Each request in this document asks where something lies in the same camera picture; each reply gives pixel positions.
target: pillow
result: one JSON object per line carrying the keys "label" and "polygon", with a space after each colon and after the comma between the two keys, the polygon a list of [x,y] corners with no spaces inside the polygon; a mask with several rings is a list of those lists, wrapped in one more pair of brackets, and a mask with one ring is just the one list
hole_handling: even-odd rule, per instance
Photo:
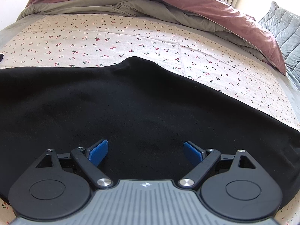
{"label": "pillow", "polygon": [[286,66],[300,82],[300,16],[272,2],[259,24],[274,35]]}

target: gray plastic base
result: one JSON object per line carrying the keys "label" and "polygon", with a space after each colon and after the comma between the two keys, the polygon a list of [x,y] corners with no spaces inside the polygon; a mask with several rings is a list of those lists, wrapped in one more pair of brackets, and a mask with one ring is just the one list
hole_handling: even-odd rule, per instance
{"label": "gray plastic base", "polygon": [[[210,213],[193,191],[172,181],[120,180],[112,189],[97,190],[91,201],[70,217],[52,222],[17,218],[12,225],[227,225],[244,224]],[[278,225],[273,219],[255,225]]]}

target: white logo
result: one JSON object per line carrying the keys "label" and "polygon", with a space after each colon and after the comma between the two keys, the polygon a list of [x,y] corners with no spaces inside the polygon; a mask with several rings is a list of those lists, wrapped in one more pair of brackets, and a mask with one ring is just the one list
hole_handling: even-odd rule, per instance
{"label": "white logo", "polygon": [[141,185],[142,185],[143,187],[147,188],[147,187],[150,186],[151,184],[148,183],[148,182],[145,182],[145,183],[142,183]]}

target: bed sheet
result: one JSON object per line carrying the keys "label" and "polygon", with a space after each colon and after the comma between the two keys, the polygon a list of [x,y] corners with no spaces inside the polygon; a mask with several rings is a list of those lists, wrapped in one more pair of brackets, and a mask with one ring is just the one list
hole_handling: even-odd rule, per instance
{"label": "bed sheet", "polygon": [[[42,16],[20,26],[22,31],[18,32],[10,28],[13,38],[2,39],[6,44],[0,50],[4,53],[0,69],[102,67],[139,56],[300,130],[295,113],[299,95],[292,81],[211,34],[194,30],[195,33],[184,26],[149,18],[103,14]],[[300,193],[277,213],[276,219],[281,224],[298,224],[299,200]],[[0,213],[0,219],[10,222],[11,208],[4,202],[2,207],[6,215]]]}

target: black cloth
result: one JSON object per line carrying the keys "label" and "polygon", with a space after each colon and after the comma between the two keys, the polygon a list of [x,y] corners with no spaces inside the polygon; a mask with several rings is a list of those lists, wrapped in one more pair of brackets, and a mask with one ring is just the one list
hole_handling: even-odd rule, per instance
{"label": "black cloth", "polygon": [[101,68],[0,70],[0,193],[46,149],[89,147],[118,179],[179,180],[190,140],[223,154],[247,150],[277,181],[282,206],[300,188],[300,132],[210,87],[138,57]]}

